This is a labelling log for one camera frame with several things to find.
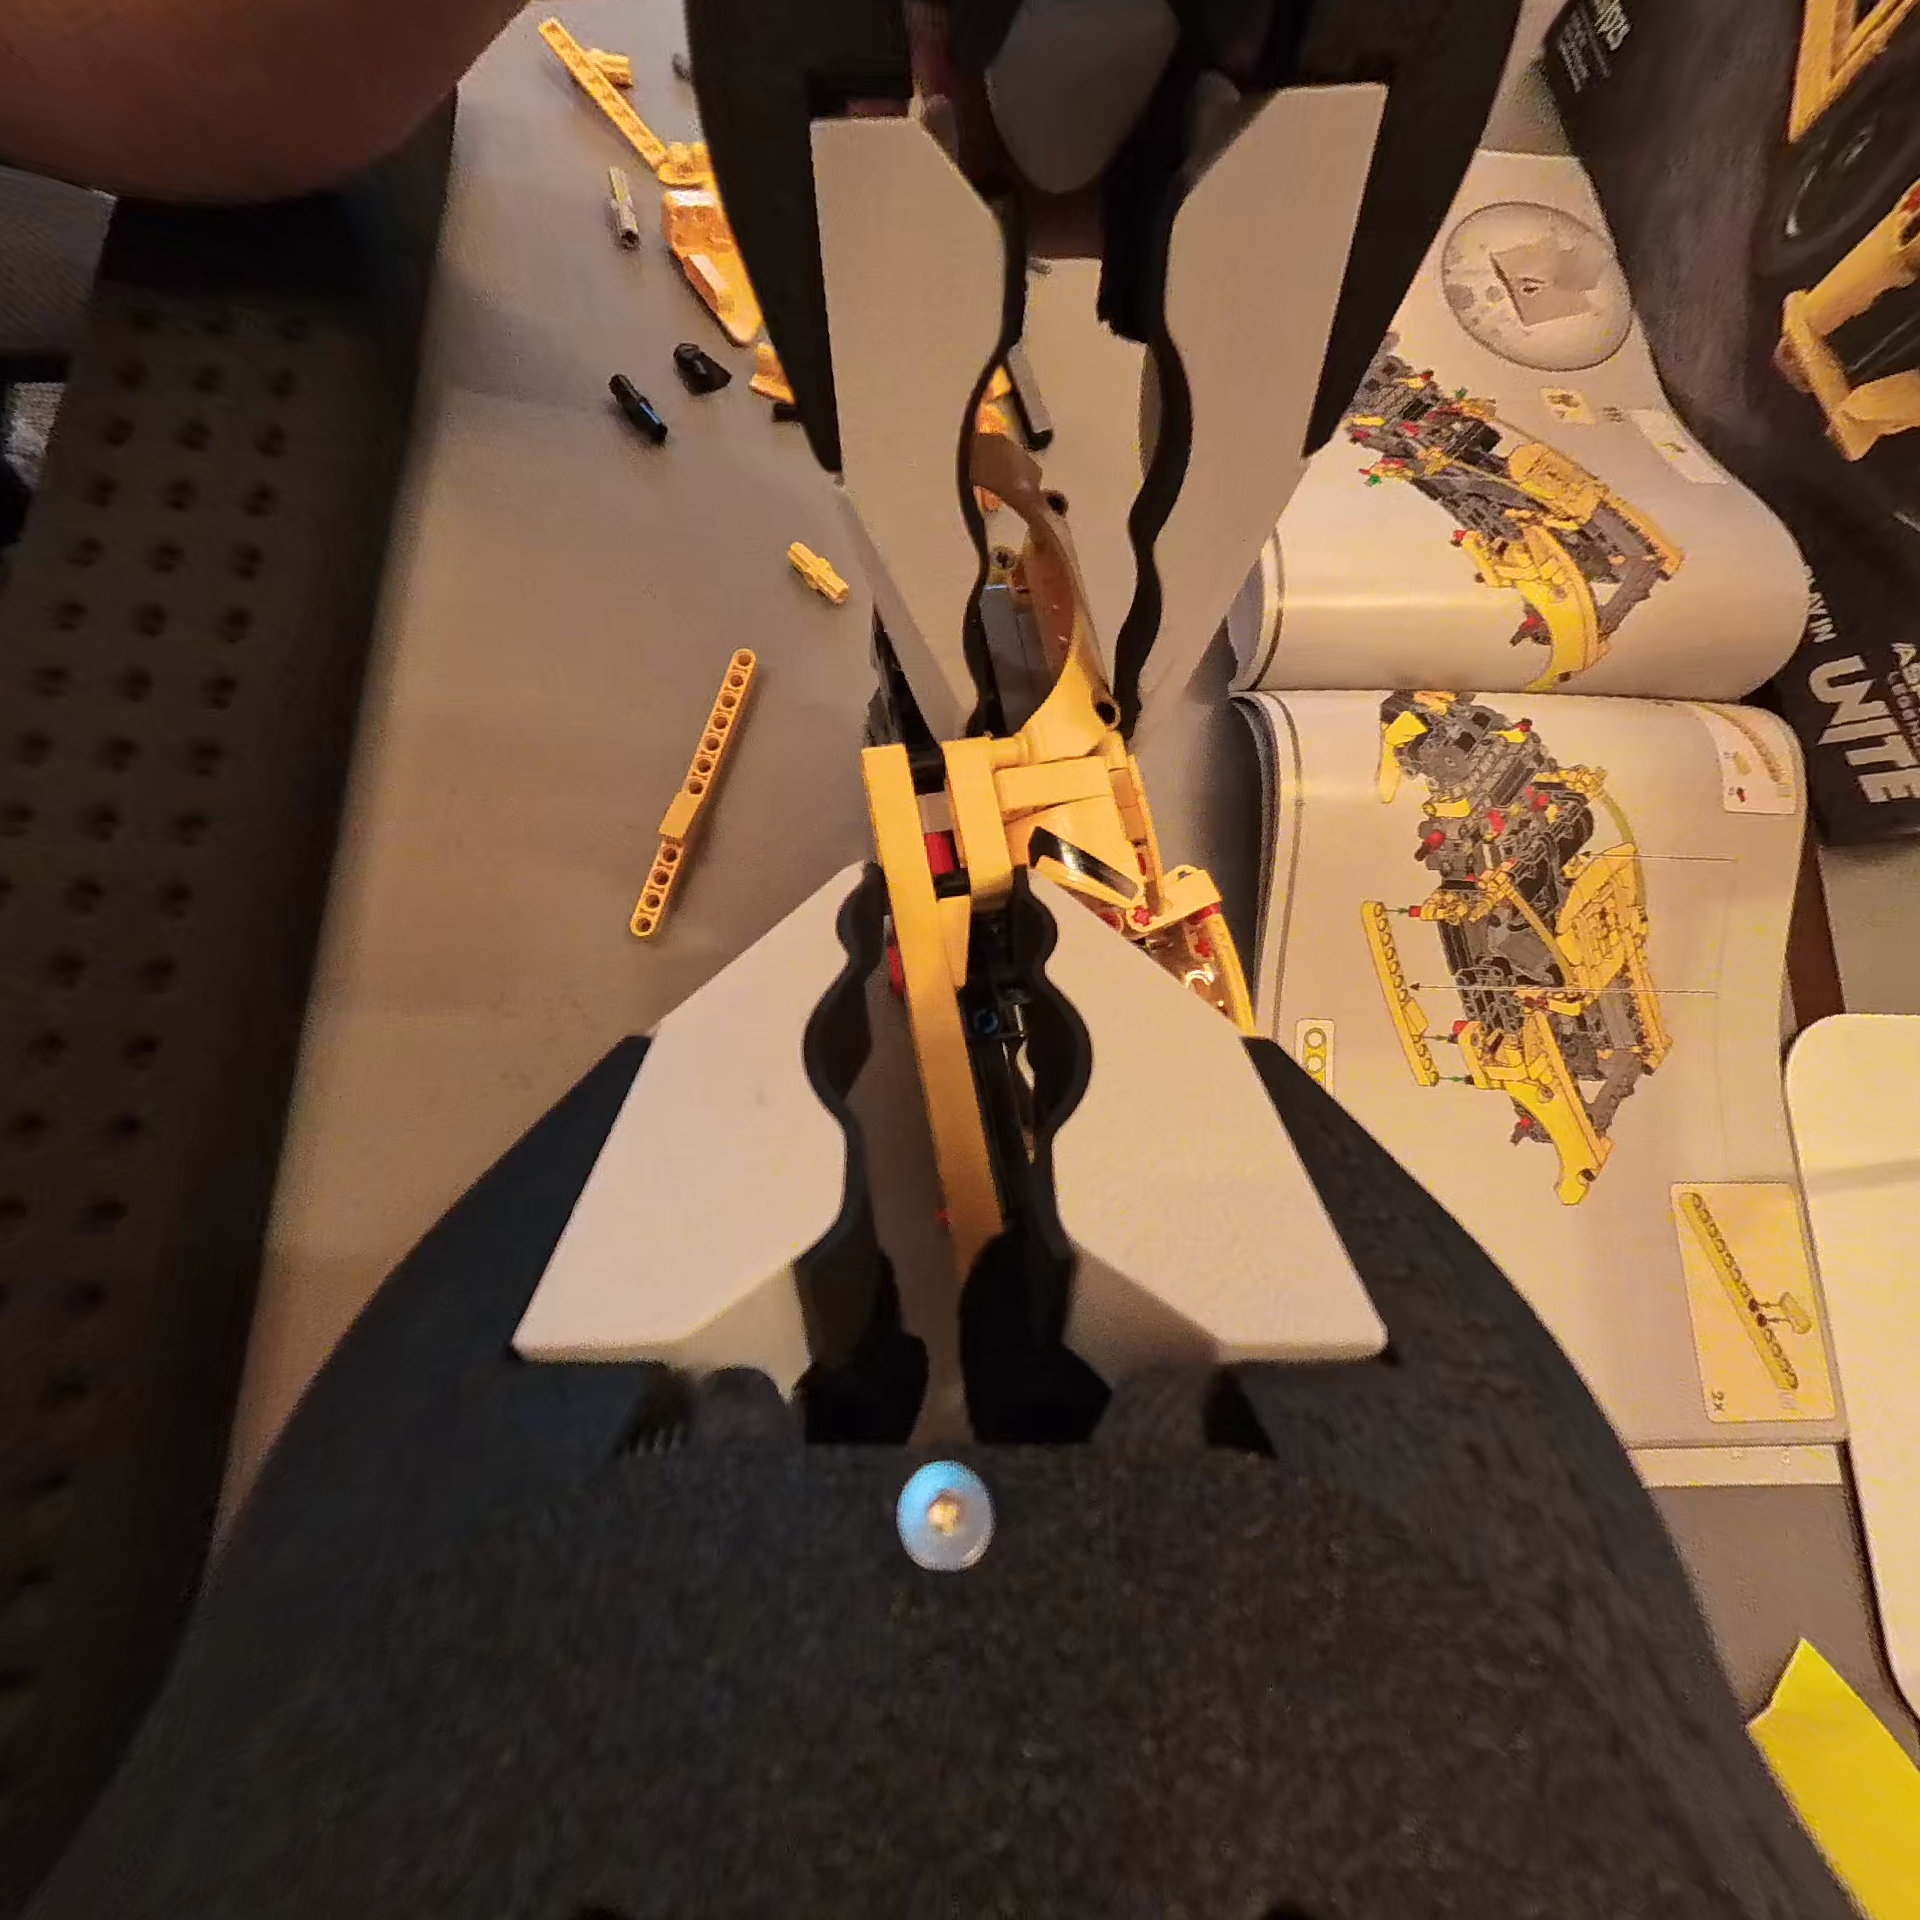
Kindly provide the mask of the dark toy set box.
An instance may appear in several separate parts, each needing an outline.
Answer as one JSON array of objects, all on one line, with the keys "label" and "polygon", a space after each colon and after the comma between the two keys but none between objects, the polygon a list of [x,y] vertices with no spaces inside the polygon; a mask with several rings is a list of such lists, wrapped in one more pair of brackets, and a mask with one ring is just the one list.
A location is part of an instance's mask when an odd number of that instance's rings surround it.
[{"label": "dark toy set box", "polygon": [[1542,65],[1681,421],[1812,575],[1829,844],[1917,832],[1917,4],[1564,4]]}]

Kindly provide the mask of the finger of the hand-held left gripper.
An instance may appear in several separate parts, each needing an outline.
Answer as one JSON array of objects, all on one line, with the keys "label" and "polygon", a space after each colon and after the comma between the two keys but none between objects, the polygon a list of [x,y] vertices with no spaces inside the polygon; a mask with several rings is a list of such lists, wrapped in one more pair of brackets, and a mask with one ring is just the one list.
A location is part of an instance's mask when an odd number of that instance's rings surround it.
[{"label": "finger of the hand-held left gripper", "polygon": [[1148,303],[1136,592],[1111,643],[1129,734],[1185,687],[1307,466],[1386,100],[1381,81],[1277,88],[1179,182]]},{"label": "finger of the hand-held left gripper", "polygon": [[1011,331],[1004,227],[915,117],[810,128],[840,494],[874,610],[933,734],[978,705],[969,448]]}]

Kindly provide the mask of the long yellow perforated beam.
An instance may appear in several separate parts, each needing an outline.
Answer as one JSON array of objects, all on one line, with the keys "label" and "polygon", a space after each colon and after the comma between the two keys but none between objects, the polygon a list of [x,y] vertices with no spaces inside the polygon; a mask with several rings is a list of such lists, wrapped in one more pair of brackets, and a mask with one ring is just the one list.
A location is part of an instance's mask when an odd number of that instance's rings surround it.
[{"label": "long yellow perforated beam", "polygon": [[667,162],[667,142],[637,115],[598,59],[569,35],[557,16],[539,21],[539,35],[545,50],[557,59],[567,80],[589,98],[595,109],[610,122],[626,147],[659,177]]},{"label": "long yellow perforated beam", "polygon": [[758,660],[749,648],[735,650],[721,672],[686,777],[659,818],[651,863],[639,882],[631,913],[631,933],[637,940],[651,940],[667,921],[684,870],[690,863],[690,850],[700,832],[703,812],[706,804],[712,804],[717,783],[724,777],[732,740],[750,702],[755,672]]}]

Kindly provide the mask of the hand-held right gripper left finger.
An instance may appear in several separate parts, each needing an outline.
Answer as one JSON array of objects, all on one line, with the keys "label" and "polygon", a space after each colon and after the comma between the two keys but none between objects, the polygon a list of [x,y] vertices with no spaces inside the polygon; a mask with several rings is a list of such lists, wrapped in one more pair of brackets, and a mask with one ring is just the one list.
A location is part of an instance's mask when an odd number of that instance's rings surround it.
[{"label": "hand-held right gripper left finger", "polygon": [[659,1022],[514,1326],[519,1359],[753,1369],[815,1439],[910,1436],[919,1340],[852,1113],[882,916],[882,876],[856,862]]}]

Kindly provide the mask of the open instruction booklet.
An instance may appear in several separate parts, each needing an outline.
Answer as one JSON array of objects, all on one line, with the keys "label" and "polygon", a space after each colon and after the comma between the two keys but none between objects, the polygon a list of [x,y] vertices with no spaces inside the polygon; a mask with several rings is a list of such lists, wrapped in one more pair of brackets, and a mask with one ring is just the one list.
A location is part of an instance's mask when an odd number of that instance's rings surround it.
[{"label": "open instruction booklet", "polygon": [[1843,1439],[1782,1090],[1812,610],[1570,156],[1480,152],[1227,613],[1260,1029],[1634,1451]]}]

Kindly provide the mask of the black perforated chair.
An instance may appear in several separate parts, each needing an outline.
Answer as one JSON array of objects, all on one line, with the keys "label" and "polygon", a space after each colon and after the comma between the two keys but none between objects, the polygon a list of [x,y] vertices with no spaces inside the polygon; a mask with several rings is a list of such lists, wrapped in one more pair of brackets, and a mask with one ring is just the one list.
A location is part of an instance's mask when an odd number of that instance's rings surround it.
[{"label": "black perforated chair", "polygon": [[204,1565],[443,207],[122,207],[5,581],[5,1914]]}]

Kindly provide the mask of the yellow sticky note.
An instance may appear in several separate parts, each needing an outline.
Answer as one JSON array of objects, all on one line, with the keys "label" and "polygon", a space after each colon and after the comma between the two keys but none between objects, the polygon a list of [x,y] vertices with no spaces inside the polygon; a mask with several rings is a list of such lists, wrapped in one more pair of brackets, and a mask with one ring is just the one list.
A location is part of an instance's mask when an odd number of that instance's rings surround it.
[{"label": "yellow sticky note", "polygon": [[1808,1641],[1746,1735],[1856,1914],[1917,1918],[1917,1766]]}]

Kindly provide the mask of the pile of yellow brick parts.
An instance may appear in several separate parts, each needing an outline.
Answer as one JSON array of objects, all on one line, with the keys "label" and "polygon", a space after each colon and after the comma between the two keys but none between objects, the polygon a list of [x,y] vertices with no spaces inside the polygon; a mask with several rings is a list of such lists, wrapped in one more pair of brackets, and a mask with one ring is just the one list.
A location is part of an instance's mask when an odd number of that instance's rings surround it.
[{"label": "pile of yellow brick parts", "polygon": [[669,142],[656,166],[659,229],[684,278],[739,348],[755,352],[750,390],[797,418],[797,399],[746,273],[703,142]]}]

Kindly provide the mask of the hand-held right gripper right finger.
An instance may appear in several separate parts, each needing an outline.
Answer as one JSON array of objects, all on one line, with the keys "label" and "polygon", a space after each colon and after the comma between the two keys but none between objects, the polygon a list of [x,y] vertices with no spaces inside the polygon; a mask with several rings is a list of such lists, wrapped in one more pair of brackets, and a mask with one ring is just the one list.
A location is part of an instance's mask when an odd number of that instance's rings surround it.
[{"label": "hand-held right gripper right finger", "polygon": [[977,1442],[1087,1442],[1138,1378],[1386,1351],[1267,1041],[1037,874],[973,957],[961,1017],[1000,1205],[959,1304]]}]

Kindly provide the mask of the grey desk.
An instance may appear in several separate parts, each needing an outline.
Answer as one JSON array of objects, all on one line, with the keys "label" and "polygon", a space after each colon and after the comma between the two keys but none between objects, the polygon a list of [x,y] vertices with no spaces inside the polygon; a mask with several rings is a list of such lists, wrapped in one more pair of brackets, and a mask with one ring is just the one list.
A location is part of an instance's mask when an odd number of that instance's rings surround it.
[{"label": "grey desk", "polygon": [[[555,15],[694,129],[679,4],[528,4],[469,69],[413,445],[307,1000],[218,1526],[402,1255],[605,1049],[865,852],[870,596],[803,435],[733,382],[647,385],[706,329],[659,237],[605,229],[617,139]],[[803,540],[847,579],[792,571]],[[659,935],[631,913],[729,656],[755,686]]]}]

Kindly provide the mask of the white stand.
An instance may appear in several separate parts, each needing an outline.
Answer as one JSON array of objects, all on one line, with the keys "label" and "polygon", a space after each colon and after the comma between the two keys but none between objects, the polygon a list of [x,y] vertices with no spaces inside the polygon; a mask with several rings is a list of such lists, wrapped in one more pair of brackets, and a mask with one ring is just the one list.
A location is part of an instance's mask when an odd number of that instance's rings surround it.
[{"label": "white stand", "polygon": [[1884,1665],[1917,1712],[1917,1017],[1789,1043],[1784,1099],[1826,1300]]}]

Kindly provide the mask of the yellow brick car model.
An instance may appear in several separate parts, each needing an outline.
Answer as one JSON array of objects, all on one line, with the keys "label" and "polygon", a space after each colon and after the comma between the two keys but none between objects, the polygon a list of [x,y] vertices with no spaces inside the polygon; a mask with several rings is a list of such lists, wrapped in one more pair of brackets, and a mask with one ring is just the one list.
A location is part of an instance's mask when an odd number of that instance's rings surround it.
[{"label": "yellow brick car model", "polygon": [[1020,514],[989,581],[1037,637],[1042,697],[1011,734],[862,753],[954,1272],[1020,1207],[1031,1085],[1030,988],[1013,982],[1006,910],[1018,874],[1060,882],[1188,994],[1254,1031],[1254,1000],[1213,876],[1161,858],[1141,765],[1097,651],[1064,496],[1004,433],[971,437],[971,485]]}]

